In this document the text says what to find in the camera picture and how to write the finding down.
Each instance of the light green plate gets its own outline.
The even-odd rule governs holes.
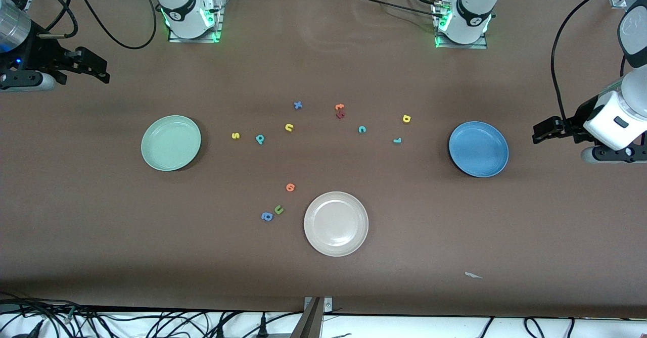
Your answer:
[[[200,129],[185,116],[155,121],[142,138],[142,156],[150,167],[173,171],[185,167],[200,150]]]

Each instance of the white plate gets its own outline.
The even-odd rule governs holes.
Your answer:
[[[200,150],[200,129],[185,116],[166,116],[146,129],[142,156],[150,167],[172,171],[185,167]]]
[[[368,214],[356,197],[331,191],[310,203],[303,229],[310,245],[330,257],[356,251],[368,234]]]

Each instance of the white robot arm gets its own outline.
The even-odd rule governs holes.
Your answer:
[[[438,29],[455,43],[474,43],[487,30],[497,0],[448,0],[450,11]]]
[[[582,152],[589,163],[647,162],[647,147],[633,141],[647,131],[647,0],[636,1],[618,26],[618,41],[633,70],[577,109],[534,127],[534,143],[573,136],[596,144]]]
[[[213,27],[213,0],[158,0],[168,27],[176,36],[197,38]]]

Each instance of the blue plate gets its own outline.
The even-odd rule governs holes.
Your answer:
[[[471,176],[499,174],[508,163],[508,143],[498,129],[485,122],[465,122],[449,138],[449,154]]]

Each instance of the plate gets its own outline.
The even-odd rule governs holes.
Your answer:
[[[191,119],[172,115],[161,118],[146,129],[142,156],[150,167],[173,171],[185,167],[200,150],[200,129]]]
[[[508,143],[498,129],[485,122],[465,122],[449,138],[449,154],[468,175],[490,177],[508,163]]]
[[[368,214],[362,203],[343,191],[330,191],[310,203],[303,229],[310,245],[330,257],[357,251],[368,234]]]

